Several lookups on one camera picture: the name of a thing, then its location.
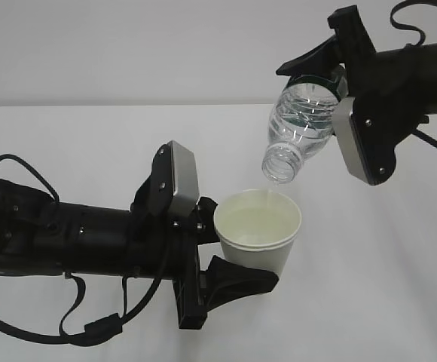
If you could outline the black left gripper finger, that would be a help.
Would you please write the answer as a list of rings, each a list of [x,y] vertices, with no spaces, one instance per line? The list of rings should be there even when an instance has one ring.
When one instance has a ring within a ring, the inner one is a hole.
[[[270,293],[279,282],[272,271],[248,268],[214,256],[200,272],[200,293],[207,311],[248,296]]]
[[[213,221],[218,204],[211,198],[201,197],[195,207],[196,231],[198,244],[214,244],[219,242]]]

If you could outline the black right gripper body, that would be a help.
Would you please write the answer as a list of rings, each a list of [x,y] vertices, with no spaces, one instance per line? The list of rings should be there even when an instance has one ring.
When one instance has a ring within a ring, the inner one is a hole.
[[[335,34],[327,41],[327,71],[345,77],[347,96],[357,106],[371,111],[372,119],[396,116],[406,128],[429,122],[411,92],[413,62],[408,57],[414,47],[378,53],[355,5],[335,10],[328,25]]]

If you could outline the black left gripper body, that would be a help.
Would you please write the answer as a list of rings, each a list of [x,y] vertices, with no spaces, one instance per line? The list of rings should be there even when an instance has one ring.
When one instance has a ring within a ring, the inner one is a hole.
[[[131,321],[151,301],[164,279],[173,282],[179,328],[199,330],[202,328],[207,310],[205,304],[206,279],[200,270],[198,247],[205,235],[206,224],[198,211],[187,219],[167,219],[160,224],[160,233],[151,236],[158,242],[158,257],[151,268],[141,266],[138,276],[153,278],[141,300],[127,312]]]

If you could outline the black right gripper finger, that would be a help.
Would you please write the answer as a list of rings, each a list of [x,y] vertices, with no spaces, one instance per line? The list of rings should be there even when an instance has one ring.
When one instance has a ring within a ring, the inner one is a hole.
[[[328,77],[341,64],[341,51],[335,35],[293,60],[284,62],[278,76],[318,75]]]

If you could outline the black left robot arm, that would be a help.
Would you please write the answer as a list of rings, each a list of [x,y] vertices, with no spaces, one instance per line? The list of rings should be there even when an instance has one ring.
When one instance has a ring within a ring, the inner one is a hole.
[[[161,277],[173,283],[179,327],[199,330],[214,308],[269,293],[279,280],[218,256],[200,268],[199,246],[219,239],[215,207],[201,198],[179,215],[149,183],[129,210],[91,207],[0,179],[0,275]]]

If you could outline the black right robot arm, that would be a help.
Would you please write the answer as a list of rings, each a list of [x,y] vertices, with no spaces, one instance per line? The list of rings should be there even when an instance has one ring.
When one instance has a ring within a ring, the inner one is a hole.
[[[396,117],[419,124],[421,118],[437,114],[437,42],[427,42],[425,30],[397,20],[396,14],[420,4],[402,1],[390,10],[390,25],[417,33],[417,40],[388,51],[376,49],[357,5],[338,8],[327,19],[332,36],[284,62],[276,74],[330,79],[343,67],[357,115],[372,120]]]

